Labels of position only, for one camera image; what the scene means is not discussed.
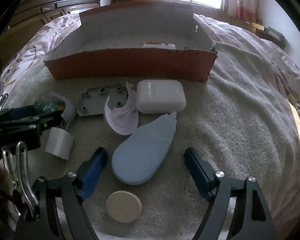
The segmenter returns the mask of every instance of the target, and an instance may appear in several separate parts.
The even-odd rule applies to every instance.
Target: wooden dresser
[[[2,67],[43,27],[62,15],[100,7],[100,0],[21,0],[0,36]]]

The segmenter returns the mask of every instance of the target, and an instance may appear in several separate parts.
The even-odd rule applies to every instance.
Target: round wooden disc
[[[116,191],[109,196],[106,208],[114,220],[130,223],[140,217],[142,204],[136,195],[127,191]]]

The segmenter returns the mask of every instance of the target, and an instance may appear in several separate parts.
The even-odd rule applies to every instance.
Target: gray plastic part
[[[106,101],[108,107],[122,107],[127,103],[127,88],[122,84],[100,86],[86,89],[79,100],[77,113],[80,116],[103,114]]]

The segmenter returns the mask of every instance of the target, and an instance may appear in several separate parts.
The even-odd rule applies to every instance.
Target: open cardboard box
[[[45,60],[57,80],[139,76],[205,82],[217,57],[191,5],[123,2],[82,12],[80,19],[82,25]],[[143,48],[145,42],[176,49]]]

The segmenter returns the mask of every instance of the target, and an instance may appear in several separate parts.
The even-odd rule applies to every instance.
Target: blue gripper pad
[[[214,169],[208,162],[202,161],[193,148],[186,149],[184,160],[201,197],[211,200],[216,194]]]
[[[107,151],[99,147],[90,160],[83,162],[77,170],[78,178],[81,181],[79,197],[82,201],[92,196],[107,160]]]

